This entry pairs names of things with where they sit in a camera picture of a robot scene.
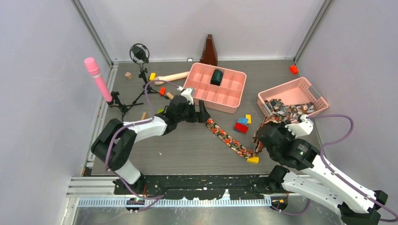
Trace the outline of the floral patterned necktie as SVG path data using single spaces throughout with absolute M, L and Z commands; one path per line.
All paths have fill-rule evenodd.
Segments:
M 272 114 L 270 116 L 267 116 L 262 121 L 262 123 L 260 123 L 257 131 L 260 128 L 265 127 L 266 125 L 271 125 L 272 123 L 286 125 L 286 122 L 290 122 L 288 120 L 288 117 Z M 235 151 L 239 156 L 243 158 L 256 157 L 260 152 L 264 150 L 264 145 L 260 143 L 260 140 L 256 134 L 254 134 L 252 138 L 252 141 L 255 144 L 255 148 L 251 150 L 246 148 L 243 144 L 241 144 L 239 141 L 229 135 L 218 124 L 216 124 L 212 118 L 206 120 L 205 125 L 215 136 L 219 137 L 228 147 L 230 147 L 233 151 Z

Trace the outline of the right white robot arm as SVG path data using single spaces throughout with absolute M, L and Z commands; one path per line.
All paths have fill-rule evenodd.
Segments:
M 268 176 L 269 189 L 305 196 L 339 215 L 346 225 L 378 224 L 378 210 L 386 204 L 388 195 L 360 185 L 322 159 L 316 147 L 301 139 L 313 128 L 310 120 L 269 122 L 258 128 L 254 137 L 279 163 Z

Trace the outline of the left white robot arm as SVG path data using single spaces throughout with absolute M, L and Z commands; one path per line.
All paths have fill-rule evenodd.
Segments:
M 124 180 L 131 193 L 139 194 L 144 182 L 140 178 L 142 173 L 129 160 L 133 145 L 153 136 L 166 135 L 174 131 L 180 122 L 205 123 L 208 119 L 210 114 L 204 101 L 199 101 L 199 110 L 196 111 L 194 104 L 178 95 L 153 118 L 135 122 L 110 120 L 91 145 L 91 153 Z

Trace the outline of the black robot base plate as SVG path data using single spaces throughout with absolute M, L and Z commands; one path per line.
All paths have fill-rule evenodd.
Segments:
M 142 175 L 134 184 L 121 179 L 113 181 L 114 194 L 137 193 L 147 198 L 164 200 L 220 200 L 225 194 L 229 199 L 262 200 L 265 195 L 281 194 L 271 206 L 286 209 L 289 193 L 282 189 L 272 190 L 268 177 L 260 175 Z

